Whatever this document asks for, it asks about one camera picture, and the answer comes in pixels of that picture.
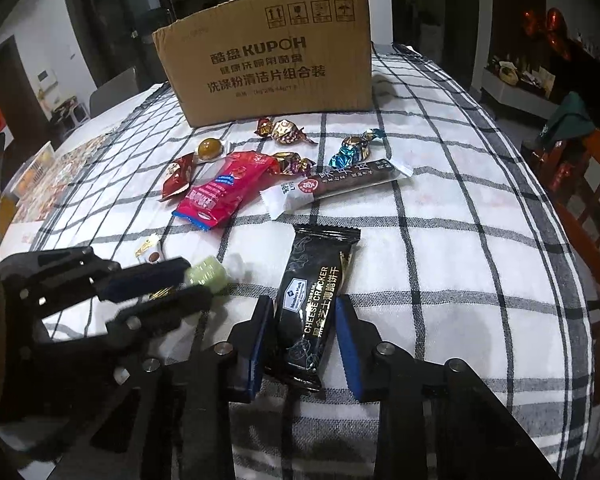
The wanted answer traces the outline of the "checkered grey white tablecloth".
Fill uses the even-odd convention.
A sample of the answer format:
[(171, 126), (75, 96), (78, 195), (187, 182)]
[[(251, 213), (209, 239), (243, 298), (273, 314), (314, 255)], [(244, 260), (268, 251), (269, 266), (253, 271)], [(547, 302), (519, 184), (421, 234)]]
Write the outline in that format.
[(417, 359), (465, 360), (564, 479), (576, 478), (590, 429), (594, 360), (588, 309), (567, 237), (519, 152), (471, 96), (411, 52), (372, 57), (373, 107), (303, 114), (298, 152), (318, 164), (353, 133), (381, 128), (376, 158), (401, 155), (414, 174), (304, 207), (272, 221), (260, 200), (208, 232), (160, 202), (174, 158), (210, 136), (272, 153), (252, 120), (193, 128), (171, 90), (125, 105), (114, 127), (88, 122), (77, 139), (101, 136), (66, 194), (41, 222), (15, 223), (3, 256), (88, 245), (132, 266), (148, 237), (167, 257), (215, 256), (233, 273), (218, 305), (188, 318), (157, 344), (181, 361), (224, 339), (274, 296), (298, 223), (361, 232), (343, 290), (360, 318)]

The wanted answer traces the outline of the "grey dining chair left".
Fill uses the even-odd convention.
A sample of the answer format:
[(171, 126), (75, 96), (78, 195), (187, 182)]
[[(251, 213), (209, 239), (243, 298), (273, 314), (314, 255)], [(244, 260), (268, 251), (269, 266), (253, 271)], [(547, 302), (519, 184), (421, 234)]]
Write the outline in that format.
[(132, 96), (136, 96), (138, 92), (140, 92), (140, 86), (138, 85), (137, 71), (135, 67), (130, 67), (105, 82), (91, 94), (88, 101), (91, 118), (105, 113), (110, 108), (132, 98)]

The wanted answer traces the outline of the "black cheese cracker packet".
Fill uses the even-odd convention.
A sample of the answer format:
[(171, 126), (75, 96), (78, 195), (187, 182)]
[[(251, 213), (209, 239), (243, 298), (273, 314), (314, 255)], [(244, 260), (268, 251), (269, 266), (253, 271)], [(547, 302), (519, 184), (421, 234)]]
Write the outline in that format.
[(336, 298), (360, 237), (360, 230), (342, 226), (294, 228), (275, 299), (270, 371), (281, 382), (306, 392), (323, 389), (318, 370)]

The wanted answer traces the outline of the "small dark red packet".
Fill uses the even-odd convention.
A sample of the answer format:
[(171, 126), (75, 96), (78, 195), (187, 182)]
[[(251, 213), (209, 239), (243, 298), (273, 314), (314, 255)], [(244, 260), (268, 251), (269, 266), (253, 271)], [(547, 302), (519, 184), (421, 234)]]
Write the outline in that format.
[(195, 168), (196, 155), (194, 153), (183, 155), (171, 162), (164, 174), (166, 177), (162, 184), (160, 200), (164, 202), (184, 193), (193, 181)]

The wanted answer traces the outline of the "green snack packet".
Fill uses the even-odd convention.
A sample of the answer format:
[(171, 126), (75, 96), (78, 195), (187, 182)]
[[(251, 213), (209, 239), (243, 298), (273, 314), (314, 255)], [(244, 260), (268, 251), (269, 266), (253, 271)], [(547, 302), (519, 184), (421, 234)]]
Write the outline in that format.
[(152, 292), (151, 294), (149, 294), (147, 296), (147, 300), (150, 301), (150, 300), (156, 300), (159, 298), (163, 298), (165, 296), (173, 294), (174, 292), (177, 292), (180, 289), (181, 289), (180, 285), (165, 287), (165, 288), (157, 290), (156, 292)]

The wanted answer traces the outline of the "blue gold candy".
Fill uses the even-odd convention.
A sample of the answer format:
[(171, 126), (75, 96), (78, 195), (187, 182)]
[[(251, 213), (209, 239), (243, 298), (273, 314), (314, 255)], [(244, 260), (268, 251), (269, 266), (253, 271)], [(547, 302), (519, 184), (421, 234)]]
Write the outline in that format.
[(368, 129), (361, 134), (347, 136), (342, 140), (338, 152), (329, 159), (328, 166), (340, 170), (364, 162), (370, 156), (370, 144), (373, 140), (383, 139), (385, 136), (385, 130), (379, 128)]

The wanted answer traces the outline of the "green cloth on chair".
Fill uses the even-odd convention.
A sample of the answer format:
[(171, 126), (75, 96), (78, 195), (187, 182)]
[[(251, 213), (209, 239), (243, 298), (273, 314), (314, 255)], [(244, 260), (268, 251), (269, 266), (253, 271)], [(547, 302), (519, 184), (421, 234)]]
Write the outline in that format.
[(539, 135), (542, 148), (551, 148), (558, 141), (582, 138), (595, 129), (594, 122), (576, 92), (569, 92), (562, 104), (548, 118)]

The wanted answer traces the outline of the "floral patterned mat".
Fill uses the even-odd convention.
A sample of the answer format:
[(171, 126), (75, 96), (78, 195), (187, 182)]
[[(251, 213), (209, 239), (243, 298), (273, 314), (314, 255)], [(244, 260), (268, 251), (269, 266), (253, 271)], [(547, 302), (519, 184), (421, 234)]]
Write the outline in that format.
[(27, 180), (23, 196), (16, 203), (15, 223), (43, 221), (52, 212), (54, 205), (68, 191), (69, 184), (91, 162), (100, 147), (110, 139), (110, 134), (101, 134), (83, 142), (67, 153), (53, 154), (43, 162), (41, 170), (35, 170)]

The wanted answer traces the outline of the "green candy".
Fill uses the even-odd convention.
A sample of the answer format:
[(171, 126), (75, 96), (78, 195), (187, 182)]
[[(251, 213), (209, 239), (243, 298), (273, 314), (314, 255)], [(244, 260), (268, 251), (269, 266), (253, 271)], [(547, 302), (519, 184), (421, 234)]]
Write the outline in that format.
[(186, 286), (206, 286), (212, 294), (223, 290), (227, 283), (227, 272), (215, 256), (204, 258), (200, 263), (188, 268), (184, 275)]

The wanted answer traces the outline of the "long brown white snack bar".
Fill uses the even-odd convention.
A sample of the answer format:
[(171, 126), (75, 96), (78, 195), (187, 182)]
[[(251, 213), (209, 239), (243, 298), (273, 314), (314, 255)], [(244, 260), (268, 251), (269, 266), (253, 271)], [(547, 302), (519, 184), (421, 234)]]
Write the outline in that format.
[(272, 185), (261, 191), (260, 196), (270, 218), (277, 220), (282, 214), (323, 198), (410, 178), (413, 174), (414, 169), (403, 160), (383, 158)]

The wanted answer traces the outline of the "red gold candy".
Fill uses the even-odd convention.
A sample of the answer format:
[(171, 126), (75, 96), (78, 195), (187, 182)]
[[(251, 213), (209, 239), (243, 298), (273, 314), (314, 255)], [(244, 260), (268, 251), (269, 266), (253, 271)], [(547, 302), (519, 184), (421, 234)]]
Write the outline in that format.
[(262, 117), (258, 120), (254, 133), (262, 139), (273, 139), (282, 145), (291, 145), (298, 142), (316, 144), (304, 133), (302, 128), (299, 128), (288, 119), (273, 120), (269, 117)]

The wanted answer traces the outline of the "purple gold candy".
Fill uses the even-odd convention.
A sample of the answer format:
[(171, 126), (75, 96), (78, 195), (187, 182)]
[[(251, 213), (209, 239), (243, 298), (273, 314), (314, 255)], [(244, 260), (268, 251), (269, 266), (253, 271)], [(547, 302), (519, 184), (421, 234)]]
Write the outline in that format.
[(276, 176), (306, 176), (315, 166), (313, 160), (296, 152), (278, 152), (272, 155), (272, 159), (275, 162), (270, 167), (270, 173)]

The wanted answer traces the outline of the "pink red snack packet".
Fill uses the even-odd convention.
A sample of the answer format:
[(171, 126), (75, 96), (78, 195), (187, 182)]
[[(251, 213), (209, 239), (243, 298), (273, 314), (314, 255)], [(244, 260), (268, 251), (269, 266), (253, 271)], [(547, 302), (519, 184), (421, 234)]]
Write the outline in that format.
[(259, 180), (276, 165), (276, 159), (254, 151), (229, 154), (210, 180), (194, 184), (172, 216), (209, 231), (227, 220)]

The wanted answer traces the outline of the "white gold-ended candy packet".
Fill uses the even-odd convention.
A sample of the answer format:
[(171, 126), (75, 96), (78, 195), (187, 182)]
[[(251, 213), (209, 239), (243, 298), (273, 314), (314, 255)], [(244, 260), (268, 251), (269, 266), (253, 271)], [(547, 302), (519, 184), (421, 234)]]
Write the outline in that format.
[(147, 237), (135, 252), (139, 263), (156, 264), (164, 260), (162, 243), (158, 236)]

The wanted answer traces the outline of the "amber jelly cup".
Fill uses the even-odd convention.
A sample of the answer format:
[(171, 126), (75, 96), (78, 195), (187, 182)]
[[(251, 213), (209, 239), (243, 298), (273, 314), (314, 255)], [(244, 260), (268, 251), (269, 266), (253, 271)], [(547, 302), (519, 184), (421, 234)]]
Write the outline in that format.
[(202, 140), (196, 151), (196, 159), (200, 164), (216, 162), (230, 152), (230, 144), (226, 144), (218, 138), (207, 138)]

